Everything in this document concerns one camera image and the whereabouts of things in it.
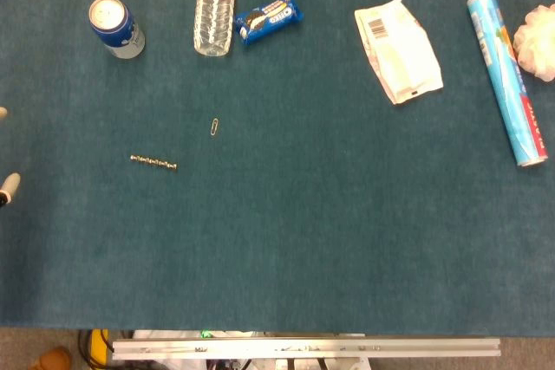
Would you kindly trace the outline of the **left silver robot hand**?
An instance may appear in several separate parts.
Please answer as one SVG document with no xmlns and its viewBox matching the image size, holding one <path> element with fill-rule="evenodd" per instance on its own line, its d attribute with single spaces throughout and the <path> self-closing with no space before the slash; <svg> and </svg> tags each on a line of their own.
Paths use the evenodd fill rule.
<svg viewBox="0 0 555 370">
<path fill-rule="evenodd" d="M 10 204 L 13 197 L 16 195 L 18 186 L 20 185 L 21 175 L 18 172 L 13 172 L 6 177 L 1 185 L 0 198 L 1 206 L 4 207 Z"/>
</svg>

